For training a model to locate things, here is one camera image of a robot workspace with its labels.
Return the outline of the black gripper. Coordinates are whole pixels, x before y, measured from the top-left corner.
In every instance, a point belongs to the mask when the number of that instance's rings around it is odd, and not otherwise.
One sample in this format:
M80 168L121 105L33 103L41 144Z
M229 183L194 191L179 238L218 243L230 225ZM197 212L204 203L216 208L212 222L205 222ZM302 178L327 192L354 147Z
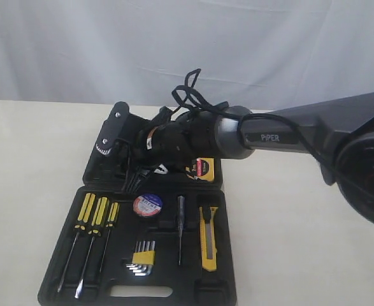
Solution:
M122 186L124 194L133 194L155 172L155 166L185 167L193 160L193 150L189 141L189 112L181 113L175 120L172 111L162 107L153 119L131 115L130 130L132 141L129 157L131 164L126 171Z

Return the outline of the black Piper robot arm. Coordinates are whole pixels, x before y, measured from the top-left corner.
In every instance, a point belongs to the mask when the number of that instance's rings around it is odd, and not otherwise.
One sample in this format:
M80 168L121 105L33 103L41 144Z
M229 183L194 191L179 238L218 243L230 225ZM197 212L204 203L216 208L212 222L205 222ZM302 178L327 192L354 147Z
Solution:
M185 166L197 157L245 159L256 150L310 154L324 182L374 224L374 92L254 113L243 106L210 104L179 85L177 119L149 122L131 139L131 157L145 167Z

